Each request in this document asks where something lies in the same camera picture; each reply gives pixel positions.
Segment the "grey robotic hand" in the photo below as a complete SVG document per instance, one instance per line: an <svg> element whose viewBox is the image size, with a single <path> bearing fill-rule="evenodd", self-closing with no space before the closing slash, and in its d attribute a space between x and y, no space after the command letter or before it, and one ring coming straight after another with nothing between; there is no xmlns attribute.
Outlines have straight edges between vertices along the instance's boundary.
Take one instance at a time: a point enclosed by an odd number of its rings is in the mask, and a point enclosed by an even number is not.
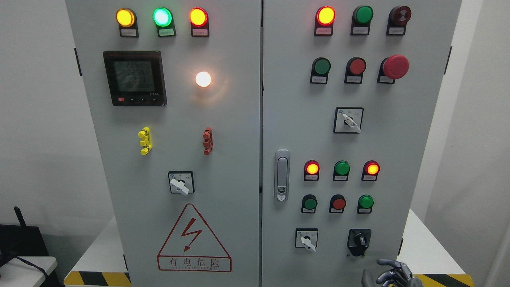
<svg viewBox="0 0 510 287"><path fill-rule="evenodd" d="M375 287L376 285L381 285L382 287L389 287L390 285L396 287L423 286L423 282L413 276L406 263L391 259L377 259L377 264L388 265L392 269L380 274L375 281L372 278L372 273L368 269L364 269L361 280L363 287Z"/></svg>

